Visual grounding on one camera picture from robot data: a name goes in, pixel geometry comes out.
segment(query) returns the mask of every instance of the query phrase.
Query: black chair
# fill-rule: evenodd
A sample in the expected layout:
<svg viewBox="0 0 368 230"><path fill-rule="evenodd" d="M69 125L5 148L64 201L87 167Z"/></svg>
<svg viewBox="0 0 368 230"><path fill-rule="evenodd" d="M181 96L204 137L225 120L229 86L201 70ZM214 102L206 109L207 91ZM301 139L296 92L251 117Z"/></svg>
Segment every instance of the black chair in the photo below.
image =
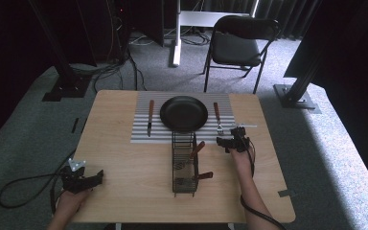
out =
<svg viewBox="0 0 368 230"><path fill-rule="evenodd" d="M259 80L265 65L267 48L280 33L280 25L272 19L257 19L250 16L227 15L217 21L211 36L211 43L204 65L205 84L207 92L210 68L246 70L245 78L253 67L260 65L253 94L259 85ZM256 40L264 40L265 46L260 51Z"/></svg>

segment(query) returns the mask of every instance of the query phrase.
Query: white desk frame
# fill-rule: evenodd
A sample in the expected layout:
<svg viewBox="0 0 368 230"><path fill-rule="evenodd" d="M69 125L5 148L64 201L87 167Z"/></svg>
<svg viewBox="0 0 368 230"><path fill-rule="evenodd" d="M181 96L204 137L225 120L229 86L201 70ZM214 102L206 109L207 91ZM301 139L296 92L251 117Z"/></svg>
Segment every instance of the white desk frame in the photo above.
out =
<svg viewBox="0 0 368 230"><path fill-rule="evenodd" d="M250 16L249 13L234 13L234 12L212 12L212 11L182 11L180 9L180 1L177 0L177 24L174 47L174 58L172 64L180 65L181 56L181 26L196 26L196 27L214 27L215 23L225 15L240 15Z"/></svg>

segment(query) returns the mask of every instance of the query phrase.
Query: chair backrest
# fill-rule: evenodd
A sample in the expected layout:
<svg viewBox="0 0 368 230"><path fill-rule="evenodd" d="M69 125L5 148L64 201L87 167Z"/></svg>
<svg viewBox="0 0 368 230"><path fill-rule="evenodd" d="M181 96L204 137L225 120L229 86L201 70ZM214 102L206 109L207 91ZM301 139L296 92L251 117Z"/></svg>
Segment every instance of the chair backrest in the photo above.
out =
<svg viewBox="0 0 368 230"><path fill-rule="evenodd" d="M273 41L280 33L280 25L272 19L253 18L250 16L227 15L220 18L214 26L213 34L235 35L244 39Z"/></svg>

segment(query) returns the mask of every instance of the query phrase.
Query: gray carpet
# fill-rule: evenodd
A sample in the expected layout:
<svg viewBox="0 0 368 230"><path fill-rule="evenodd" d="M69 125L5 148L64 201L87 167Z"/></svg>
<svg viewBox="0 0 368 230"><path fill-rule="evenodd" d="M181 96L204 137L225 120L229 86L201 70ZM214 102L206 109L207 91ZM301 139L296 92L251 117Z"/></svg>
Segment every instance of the gray carpet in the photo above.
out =
<svg viewBox="0 0 368 230"><path fill-rule="evenodd" d="M196 37L189 39L200 41ZM315 85L308 89L321 111L318 114L282 108L273 90L274 84L294 83L295 79L285 79L283 75L298 45L299 41L285 39L272 44L257 92L287 186L292 191L290 196L297 218L285 227L368 229L368 172L326 92ZM129 50L143 73L143 78L139 74L138 89L202 92L204 76L200 73L207 49L207 46L183 43L181 63L172 67L172 40L166 39L165 47L149 40L135 41ZM80 64L73 66L92 69ZM113 73L112 76L103 74L96 81L96 88L134 89L131 62L127 61ZM253 70L241 79L237 71L213 69L208 92L251 93L256 75L257 70ZM77 146L83 123L74 131L73 126L76 118L83 121L89 114L95 98L94 81L84 98L43 102L44 94L51 90L57 77L54 68L41 75L0 130L0 189L20 177L53 172ZM46 179L36 179L12 186L4 200L10 204L22 202L45 182ZM23 207L0 207L0 229L44 229L50 218L48 189ZM105 226L106 223L72 223L68 229L104 229ZM235 227L245 229L244 224Z"/></svg>

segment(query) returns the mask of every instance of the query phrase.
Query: fork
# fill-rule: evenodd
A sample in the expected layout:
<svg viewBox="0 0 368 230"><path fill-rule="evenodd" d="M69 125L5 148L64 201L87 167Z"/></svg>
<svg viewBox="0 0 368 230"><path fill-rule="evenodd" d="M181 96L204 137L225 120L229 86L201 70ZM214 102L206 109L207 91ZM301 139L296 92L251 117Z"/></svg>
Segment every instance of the fork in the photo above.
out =
<svg viewBox="0 0 368 230"><path fill-rule="evenodd" d="M219 136L223 135L223 128L220 125L220 117L219 117L219 109L218 109L218 103L214 103L214 109L215 109L215 115L217 116L217 121L218 121L218 127L217 127L217 132Z"/></svg>

